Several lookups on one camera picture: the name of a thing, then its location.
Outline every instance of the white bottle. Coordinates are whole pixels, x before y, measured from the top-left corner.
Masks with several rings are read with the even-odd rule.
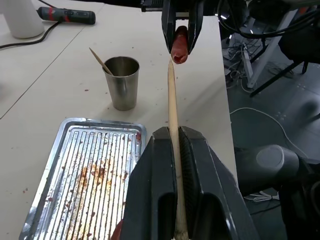
[[[0,0],[0,6],[14,37],[32,38],[45,30],[31,0]]]

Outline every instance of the aluminum tray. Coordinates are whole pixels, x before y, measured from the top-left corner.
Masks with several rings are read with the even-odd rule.
[[[146,133],[140,124],[66,119],[19,239],[110,239]]]

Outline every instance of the gray floor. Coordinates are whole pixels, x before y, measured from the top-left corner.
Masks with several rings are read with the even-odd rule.
[[[271,62],[279,66],[290,65],[280,51],[274,51]],[[301,74],[302,66],[296,67],[293,78],[282,77],[254,98],[244,92],[238,84],[228,89],[230,112],[242,107],[263,111],[277,119],[284,127],[290,140],[304,151],[309,158],[320,159],[320,66],[309,64],[307,72]],[[264,68],[257,85],[260,86],[273,75]],[[303,156],[285,138],[281,128],[270,118],[251,110],[241,110],[231,115],[234,145],[252,148],[278,144]],[[277,205],[278,201],[247,202],[251,213]],[[281,218],[281,208],[252,216],[262,240],[287,239]]]

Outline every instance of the wooden skewer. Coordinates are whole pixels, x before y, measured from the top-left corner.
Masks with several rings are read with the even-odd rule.
[[[92,52],[93,56],[95,57],[95,59],[100,63],[100,65],[103,67],[103,69],[110,74],[111,76],[113,76],[112,72],[109,70],[109,68],[104,64],[103,61],[101,61],[101,59],[98,57],[98,55],[89,47],[90,51]]]
[[[175,69],[172,61],[170,60],[169,66],[168,66],[169,132],[170,132],[173,153],[174,153],[176,186],[177,186],[177,192],[178,192],[174,238],[176,240],[189,240],[186,207],[185,207],[184,183],[183,183],[181,157],[180,157],[179,125],[178,125],[177,96],[176,96],[175,81],[176,81]]]

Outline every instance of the stainless steel cup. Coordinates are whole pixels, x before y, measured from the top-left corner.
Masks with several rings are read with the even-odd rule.
[[[104,64],[114,75],[102,68],[114,108],[120,111],[133,109],[137,104],[139,63],[128,56],[117,56]]]

